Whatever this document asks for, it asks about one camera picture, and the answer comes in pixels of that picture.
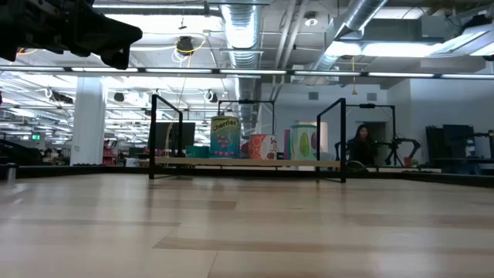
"ductwork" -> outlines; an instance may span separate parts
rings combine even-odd
[[[222,17],[218,6],[198,4],[131,4],[131,3],[110,3],[93,5],[98,12],[105,15],[201,15]]]
[[[223,5],[225,35],[228,46],[233,49],[255,49],[259,41],[259,23],[261,8],[257,5]],[[230,52],[230,61],[236,69],[256,69],[259,67],[259,54],[250,52]],[[235,95],[238,100],[259,100],[261,97],[260,80],[248,78],[235,79]],[[255,127],[256,111],[259,105],[240,104],[239,118],[243,124],[243,135]]]
[[[348,5],[344,20],[341,23],[338,23],[337,20],[333,20],[330,23],[328,28],[330,37],[327,37],[327,41],[331,44],[335,39],[340,38],[341,36],[362,30],[386,2],[387,0],[352,0]],[[330,70],[338,58],[340,57],[323,53],[323,55],[311,65],[310,69],[318,71]]]

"white pillar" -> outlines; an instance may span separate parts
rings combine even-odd
[[[107,88],[99,77],[77,79],[70,164],[101,164]]]

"dark hair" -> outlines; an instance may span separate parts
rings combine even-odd
[[[367,138],[365,138],[365,140],[367,142],[372,142],[372,136],[371,136],[371,132],[369,131],[369,127],[367,127],[366,124],[361,124],[360,126],[358,126],[357,128],[357,132],[355,133],[355,137],[354,137],[354,140],[360,140],[360,130],[362,128],[366,128],[367,129]]]

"wooden floor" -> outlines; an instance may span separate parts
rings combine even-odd
[[[493,278],[494,191],[85,175],[0,184],[1,278]]]

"woman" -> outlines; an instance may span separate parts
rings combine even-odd
[[[348,150],[350,151],[350,161],[359,161],[364,165],[374,165],[376,148],[365,124],[361,124],[357,128],[354,139],[348,141]]]

